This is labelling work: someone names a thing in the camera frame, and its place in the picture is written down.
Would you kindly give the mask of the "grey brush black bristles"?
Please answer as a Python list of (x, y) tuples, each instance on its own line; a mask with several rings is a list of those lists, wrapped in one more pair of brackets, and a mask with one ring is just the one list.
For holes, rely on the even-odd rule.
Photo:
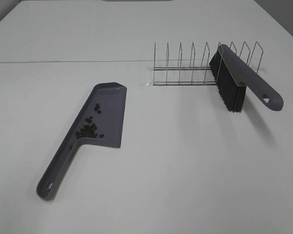
[(220, 44), (209, 62), (219, 95), (227, 110), (240, 113), (249, 88), (269, 109), (281, 111), (282, 96), (227, 45)]

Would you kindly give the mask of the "pile of coffee beans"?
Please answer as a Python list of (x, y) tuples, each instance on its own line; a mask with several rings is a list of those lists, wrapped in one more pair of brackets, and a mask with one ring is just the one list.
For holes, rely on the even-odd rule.
[[(101, 106), (99, 103), (95, 104), (95, 107), (93, 108), (94, 113), (100, 114)], [(78, 131), (75, 132), (76, 139), (80, 138), (104, 138), (104, 134), (98, 134), (98, 126), (94, 122), (94, 113), (89, 115), (84, 119), (86, 124), (84, 124)]]

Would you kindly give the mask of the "grey plastic dustpan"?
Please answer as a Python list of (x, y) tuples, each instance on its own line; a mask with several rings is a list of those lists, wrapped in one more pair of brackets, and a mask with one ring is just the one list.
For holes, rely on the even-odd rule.
[[(83, 145), (120, 148), (126, 106), (127, 88), (116, 82), (99, 83), (94, 86), (50, 164), (37, 184), (36, 193), (42, 200), (53, 200), (61, 182), (74, 159), (75, 153)], [(95, 104), (101, 106), (101, 113), (94, 113)], [(104, 138), (76, 139), (75, 132), (86, 122), (84, 119), (94, 113), (97, 133)]]

